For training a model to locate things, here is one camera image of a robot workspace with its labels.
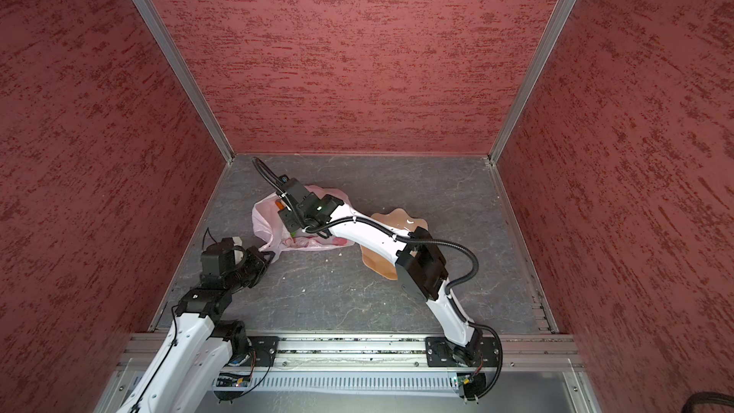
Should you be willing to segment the pink plastic bag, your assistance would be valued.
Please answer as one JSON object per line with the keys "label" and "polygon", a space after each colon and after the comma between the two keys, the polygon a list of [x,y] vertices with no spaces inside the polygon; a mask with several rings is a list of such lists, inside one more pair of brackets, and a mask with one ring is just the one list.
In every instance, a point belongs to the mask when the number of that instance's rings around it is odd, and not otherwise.
{"label": "pink plastic bag", "polygon": [[252,207],[252,228],[256,237],[265,242],[261,252],[273,252],[277,260],[283,252],[325,252],[354,246],[353,241],[341,237],[324,239],[302,231],[291,233],[278,215],[285,208],[279,197],[272,192]]}

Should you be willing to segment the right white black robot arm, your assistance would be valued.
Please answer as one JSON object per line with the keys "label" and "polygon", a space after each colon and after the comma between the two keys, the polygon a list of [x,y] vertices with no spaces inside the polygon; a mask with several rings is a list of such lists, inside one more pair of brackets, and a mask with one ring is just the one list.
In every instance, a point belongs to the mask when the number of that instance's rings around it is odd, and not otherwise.
{"label": "right white black robot arm", "polygon": [[[454,287],[468,282],[479,272],[479,260],[470,249],[433,238],[427,229],[394,229],[354,210],[344,200],[326,194],[317,196],[305,185],[286,175],[271,184],[284,204],[278,215],[290,231],[318,238],[339,237],[372,250],[395,267],[401,288],[424,302],[443,329],[449,357],[462,366],[479,359],[482,333],[452,294]],[[441,248],[464,254],[471,270],[452,279]]]}

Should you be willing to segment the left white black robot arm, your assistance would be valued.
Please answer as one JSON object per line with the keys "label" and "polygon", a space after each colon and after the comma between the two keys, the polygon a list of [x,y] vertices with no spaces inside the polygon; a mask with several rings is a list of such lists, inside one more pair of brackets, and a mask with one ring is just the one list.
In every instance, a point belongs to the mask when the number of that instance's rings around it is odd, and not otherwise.
{"label": "left white black robot arm", "polygon": [[252,392],[258,366],[273,367],[280,338],[247,334],[240,320],[223,314],[234,294],[255,287],[275,253],[245,248],[239,237],[214,242],[201,252],[199,282],[171,308],[172,327],[120,412],[193,412],[206,392],[221,382],[219,400]]}

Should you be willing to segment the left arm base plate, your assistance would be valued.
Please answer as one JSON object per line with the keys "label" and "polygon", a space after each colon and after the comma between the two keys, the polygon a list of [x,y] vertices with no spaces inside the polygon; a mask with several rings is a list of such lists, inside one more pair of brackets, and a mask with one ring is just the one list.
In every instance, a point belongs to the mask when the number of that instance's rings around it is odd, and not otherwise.
{"label": "left arm base plate", "polygon": [[250,352],[244,357],[242,367],[273,366],[281,338],[277,336],[250,336]]}

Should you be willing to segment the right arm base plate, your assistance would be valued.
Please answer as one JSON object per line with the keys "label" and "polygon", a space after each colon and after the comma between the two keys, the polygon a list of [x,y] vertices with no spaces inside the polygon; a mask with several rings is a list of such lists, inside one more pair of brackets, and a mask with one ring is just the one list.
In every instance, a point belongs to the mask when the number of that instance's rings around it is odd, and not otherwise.
{"label": "right arm base plate", "polygon": [[475,333],[467,346],[450,342],[445,337],[424,339],[426,360],[429,367],[497,367],[503,355],[497,338]]}

